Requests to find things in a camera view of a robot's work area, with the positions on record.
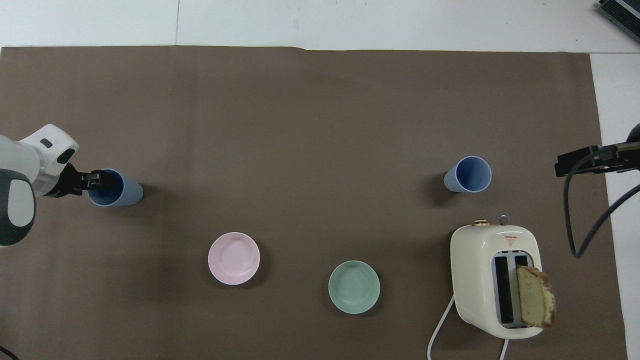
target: green bowl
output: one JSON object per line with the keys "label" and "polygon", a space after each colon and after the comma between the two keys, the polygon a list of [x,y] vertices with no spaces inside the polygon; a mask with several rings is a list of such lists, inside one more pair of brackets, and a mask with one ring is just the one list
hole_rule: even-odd
{"label": "green bowl", "polygon": [[338,265],[329,277],[329,297],[347,314],[362,314],[380,296],[380,280],[371,266],[358,260]]}

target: blue cup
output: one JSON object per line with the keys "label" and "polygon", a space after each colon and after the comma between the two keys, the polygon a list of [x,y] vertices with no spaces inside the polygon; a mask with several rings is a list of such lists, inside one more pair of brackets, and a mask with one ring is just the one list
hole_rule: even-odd
{"label": "blue cup", "polygon": [[478,156],[462,158],[447,175],[444,186],[456,193],[479,193],[491,183],[491,168]]}
{"label": "blue cup", "polygon": [[142,199],[142,186],[112,168],[104,168],[115,178],[112,188],[89,190],[89,199],[98,206],[133,205]]}

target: pink bowl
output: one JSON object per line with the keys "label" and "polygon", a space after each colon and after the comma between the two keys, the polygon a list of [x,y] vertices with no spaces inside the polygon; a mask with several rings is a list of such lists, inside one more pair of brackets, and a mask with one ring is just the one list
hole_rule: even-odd
{"label": "pink bowl", "polygon": [[224,234],[209,249],[209,270],[223,284],[238,285],[248,281],[258,265],[258,245],[243,233]]}

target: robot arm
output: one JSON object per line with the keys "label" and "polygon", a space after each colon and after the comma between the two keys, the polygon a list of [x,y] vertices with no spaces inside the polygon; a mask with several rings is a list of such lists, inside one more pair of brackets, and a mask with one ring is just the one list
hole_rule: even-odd
{"label": "robot arm", "polygon": [[82,195],[113,184],[102,170],[82,173],[69,163],[78,144],[54,125],[14,142],[0,135],[0,247],[22,240],[33,225],[35,198]]}
{"label": "robot arm", "polygon": [[17,171],[0,169],[0,247],[22,240],[31,230],[35,213],[29,179]]}
{"label": "robot arm", "polygon": [[601,147],[592,145],[558,156],[556,176],[566,176],[563,188],[564,222],[567,238],[569,239],[569,246],[574,257],[579,259],[584,255],[584,252],[587,250],[587,247],[600,226],[602,226],[611,213],[616,211],[620,205],[640,192],[640,184],[627,191],[600,215],[600,218],[598,218],[591,227],[591,230],[589,230],[582,245],[577,248],[573,240],[571,213],[569,210],[569,184],[571,178],[576,174],[584,174],[587,172],[599,174],[602,172],[624,172],[634,169],[640,170],[640,124],[631,130],[626,142]]}

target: white toaster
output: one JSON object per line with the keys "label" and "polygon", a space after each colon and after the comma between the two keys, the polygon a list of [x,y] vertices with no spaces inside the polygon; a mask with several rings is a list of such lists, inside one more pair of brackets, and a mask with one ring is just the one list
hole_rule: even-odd
{"label": "white toaster", "polygon": [[516,265],[542,271],[538,243],[520,226],[475,220],[451,236],[451,277],[462,320],[503,339],[524,339],[542,329],[522,322]]}

